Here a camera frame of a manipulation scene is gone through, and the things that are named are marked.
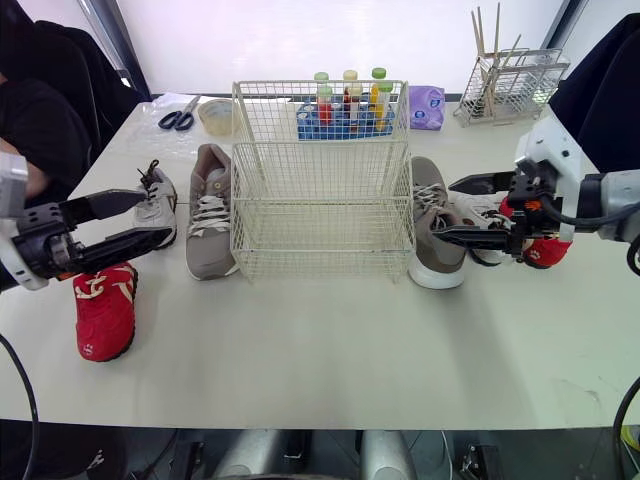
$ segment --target purple package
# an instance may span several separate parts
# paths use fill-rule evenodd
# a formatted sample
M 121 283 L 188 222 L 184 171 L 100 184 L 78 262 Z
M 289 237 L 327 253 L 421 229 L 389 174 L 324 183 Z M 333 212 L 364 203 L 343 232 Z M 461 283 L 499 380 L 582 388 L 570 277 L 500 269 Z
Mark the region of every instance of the purple package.
M 444 122 L 444 88 L 409 86 L 409 125 L 419 130 L 440 130 Z

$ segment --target bottle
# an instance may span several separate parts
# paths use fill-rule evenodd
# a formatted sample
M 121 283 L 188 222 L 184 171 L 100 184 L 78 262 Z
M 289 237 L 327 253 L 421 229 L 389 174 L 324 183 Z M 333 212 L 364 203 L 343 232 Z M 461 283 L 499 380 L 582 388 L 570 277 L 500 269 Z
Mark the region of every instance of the bottle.
M 318 118 L 321 126 L 328 126 L 331 123 L 331 96 L 333 90 L 327 85 L 318 87 L 316 99 L 318 101 Z
M 313 79 L 317 82 L 316 102 L 318 103 L 318 118 L 320 125 L 329 125 L 331 123 L 331 97 L 333 90 L 327 85 L 329 74 L 327 72 L 317 72 Z
M 344 73 L 342 74 L 342 79 L 345 82 L 349 82 L 349 81 L 355 81 L 358 79 L 358 72 L 356 72 L 355 70 L 345 70 Z M 345 84 L 344 85 L 344 96 L 342 97 L 342 103 L 344 104 L 344 112 L 346 114 L 346 112 L 349 111 L 349 104 L 351 103 L 351 100 L 349 99 L 349 90 L 353 87 L 353 84 Z
M 387 128 L 387 111 L 389 110 L 389 100 L 391 99 L 391 92 L 393 91 L 393 83 L 380 82 L 378 83 L 378 93 L 376 95 L 375 112 L 376 112 L 376 130 L 382 132 Z
M 358 133 L 358 122 L 360 121 L 360 95 L 362 95 L 362 87 L 360 85 L 354 85 L 349 89 L 349 123 L 351 124 L 350 130 L 352 133 Z
M 385 78 L 387 78 L 387 71 L 384 68 L 377 67 L 371 70 L 371 76 L 376 80 L 384 80 Z M 378 82 L 375 82 L 373 85 L 371 85 L 371 94 L 369 95 L 370 110 L 375 109 L 375 105 L 377 101 L 378 101 Z

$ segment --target metal rack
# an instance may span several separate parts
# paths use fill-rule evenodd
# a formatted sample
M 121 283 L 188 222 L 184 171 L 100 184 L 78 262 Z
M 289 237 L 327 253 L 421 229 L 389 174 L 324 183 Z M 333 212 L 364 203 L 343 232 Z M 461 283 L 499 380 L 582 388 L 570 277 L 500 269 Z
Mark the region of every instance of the metal rack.
M 362 133 L 369 131 L 377 134 L 383 133 L 375 137 L 368 135 L 366 140 L 406 140 L 409 128 L 407 82 L 397 80 L 385 80 L 385 82 L 392 85 L 392 91 L 389 93 L 388 109 L 384 112 L 382 119 L 375 117 L 375 107 L 369 102 L 374 81 L 281 80 L 234 83 L 233 98 L 241 118 L 239 128 L 236 129 L 236 138 L 242 142 L 300 140 L 298 114 L 305 106 L 315 108 L 317 105 L 316 92 L 318 86 L 321 85 L 329 87 L 333 92 L 330 102 L 332 120 L 340 115 L 340 109 L 336 107 L 345 105 L 345 88 L 357 86 L 363 93 L 360 97 L 359 120 L 353 125 L 349 124 L 348 118 L 344 119 L 344 122 L 335 122 L 339 125 L 335 123 L 323 125 L 318 122 L 317 128 L 320 132 L 318 140 L 327 140 L 329 133 L 334 131 L 337 133 L 338 128 L 344 130 L 344 134 L 335 134 L 331 138 L 345 141 L 353 140 L 356 136 L 350 133 L 349 127 L 351 126 L 356 126 L 356 129 L 359 128 Z M 381 122 L 389 122 L 389 128 L 386 129 L 388 133 L 378 131 Z
M 478 56 L 454 116 L 462 126 L 537 117 L 569 67 L 562 50 L 503 50 Z
M 301 141 L 296 112 L 313 102 L 315 88 L 316 82 L 234 85 L 236 138 L 243 141 L 233 148 L 232 253 L 250 280 L 397 279 L 415 250 L 406 84 L 398 82 L 392 97 L 391 134 Z

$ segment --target scissors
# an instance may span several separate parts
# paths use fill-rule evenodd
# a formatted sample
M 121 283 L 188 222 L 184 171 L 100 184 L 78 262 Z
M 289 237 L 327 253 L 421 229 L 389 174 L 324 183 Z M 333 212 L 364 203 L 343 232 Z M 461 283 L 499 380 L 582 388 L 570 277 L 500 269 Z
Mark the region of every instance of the scissors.
M 172 128 L 181 132 L 183 130 L 189 130 L 193 125 L 193 109 L 196 108 L 200 100 L 200 95 L 191 100 L 183 111 L 171 112 L 158 122 L 158 126 L 164 130 L 171 130 Z

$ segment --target white sneaker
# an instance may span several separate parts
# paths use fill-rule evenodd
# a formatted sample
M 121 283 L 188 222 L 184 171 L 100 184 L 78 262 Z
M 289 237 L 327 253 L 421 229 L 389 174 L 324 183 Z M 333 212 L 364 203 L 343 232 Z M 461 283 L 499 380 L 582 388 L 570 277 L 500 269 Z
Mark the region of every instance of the white sneaker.
M 510 228 L 509 217 L 500 213 L 500 204 L 506 192 L 492 195 L 469 195 L 461 192 L 449 192 L 449 202 L 453 206 L 465 225 L 475 225 L 480 228 Z M 481 265 L 493 267 L 511 258 L 500 250 L 469 250 L 469 256 Z
M 136 205 L 133 217 L 134 227 L 171 227 L 169 235 L 156 250 L 166 248 L 176 239 L 176 203 L 178 195 L 169 177 L 160 170 L 158 160 L 149 165 L 146 173 L 142 173 L 141 185 L 137 190 L 146 192 L 148 197 Z

